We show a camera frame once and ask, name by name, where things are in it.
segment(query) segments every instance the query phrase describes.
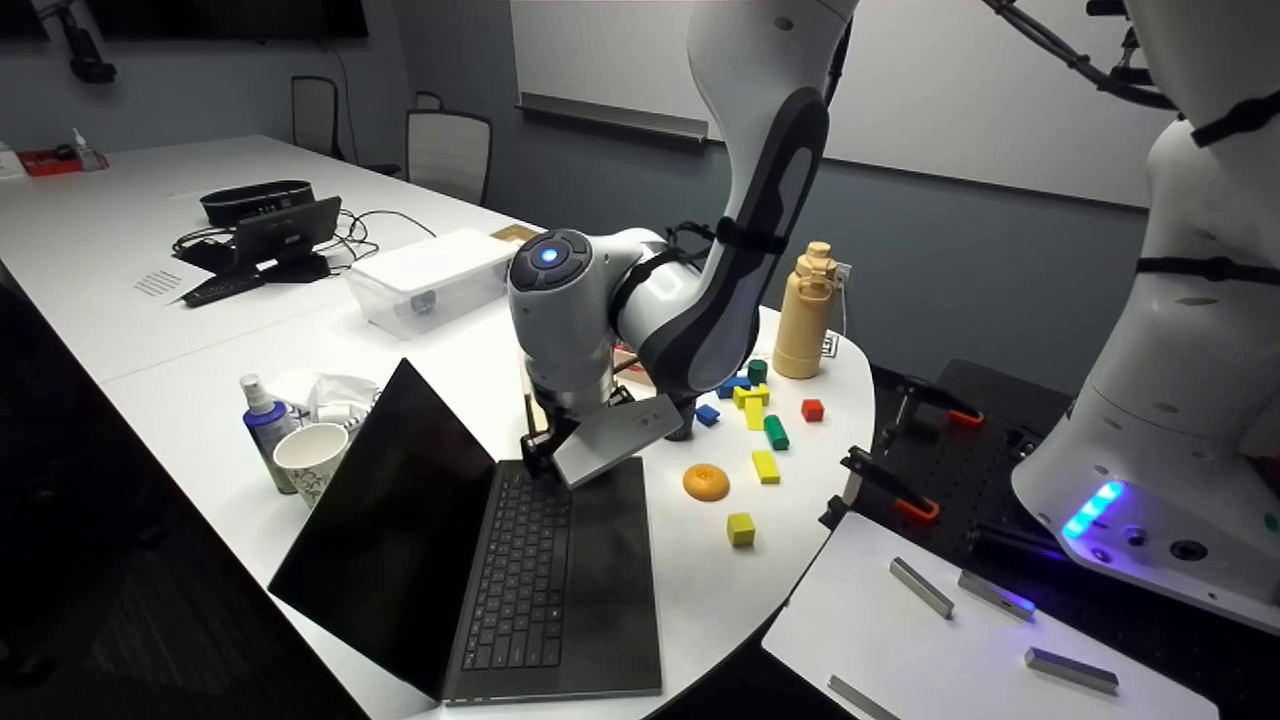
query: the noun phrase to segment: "colorful block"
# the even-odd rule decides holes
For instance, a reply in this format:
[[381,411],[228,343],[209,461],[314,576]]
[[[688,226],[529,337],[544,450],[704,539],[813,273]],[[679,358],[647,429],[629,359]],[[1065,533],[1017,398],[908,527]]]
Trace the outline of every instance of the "colorful block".
[[754,475],[758,483],[779,483],[783,475],[775,472],[775,457],[773,451],[751,451]]
[[751,550],[754,544],[751,511],[728,511],[728,544],[730,550]]
[[746,433],[762,433],[762,403],[754,398],[743,399]]
[[809,398],[809,399],[801,403],[801,418],[802,418],[809,423],[821,423],[821,422],[827,418],[827,408],[823,408],[823,399]]
[[768,366],[762,366],[762,359],[751,359],[751,366],[746,366],[746,379],[751,379],[751,385],[762,385],[762,379],[768,379]]
[[721,423],[721,411],[714,411],[713,403],[693,408],[693,418],[697,418],[704,429]]
[[721,399],[730,399],[730,394],[737,394],[737,376],[725,376],[725,379],[714,385],[714,398],[721,398]]
[[768,385],[751,385],[746,398],[754,398],[768,408]]
[[790,450],[779,418],[762,418],[762,435],[768,435],[768,450],[775,450],[775,451]]

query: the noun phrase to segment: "spray bottle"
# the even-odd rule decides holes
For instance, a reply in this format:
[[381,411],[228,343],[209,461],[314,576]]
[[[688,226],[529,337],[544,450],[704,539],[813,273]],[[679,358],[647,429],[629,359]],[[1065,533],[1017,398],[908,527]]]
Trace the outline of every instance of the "spray bottle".
[[294,495],[294,487],[288,483],[288,475],[273,465],[273,450],[300,429],[294,411],[269,398],[265,385],[256,376],[239,376],[239,387],[245,387],[245,429],[256,444],[256,451],[269,461],[273,470],[273,481],[277,481],[277,494],[281,495]]
[[827,241],[813,241],[783,287],[783,316],[773,343],[773,369],[789,379],[821,372],[823,337],[835,304],[835,257]]

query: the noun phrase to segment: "whiteboard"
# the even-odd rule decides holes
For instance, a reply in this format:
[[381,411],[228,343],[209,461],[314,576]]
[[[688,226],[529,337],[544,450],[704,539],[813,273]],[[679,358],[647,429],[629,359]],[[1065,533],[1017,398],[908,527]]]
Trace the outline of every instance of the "whiteboard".
[[[1084,0],[1019,10],[1100,67],[1118,59],[1124,22],[1084,17]],[[688,75],[688,17],[693,0],[510,0],[517,83],[713,125]],[[1095,93],[982,0],[860,0],[827,162],[1144,209],[1166,120]]]

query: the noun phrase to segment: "white box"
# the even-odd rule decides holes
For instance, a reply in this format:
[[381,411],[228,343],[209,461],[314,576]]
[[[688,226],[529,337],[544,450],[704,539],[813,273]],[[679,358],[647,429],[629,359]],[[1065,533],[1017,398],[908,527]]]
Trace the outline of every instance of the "white box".
[[420,337],[502,301],[517,247],[486,231],[443,231],[351,264],[346,287],[366,325],[392,337]]

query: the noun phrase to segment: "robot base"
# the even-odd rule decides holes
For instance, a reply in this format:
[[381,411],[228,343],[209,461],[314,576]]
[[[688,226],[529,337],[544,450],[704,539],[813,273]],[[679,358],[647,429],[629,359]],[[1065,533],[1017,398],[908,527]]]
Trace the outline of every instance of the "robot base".
[[1280,635],[1280,502],[1256,470],[1084,403],[1011,472],[1017,502],[1076,563]]

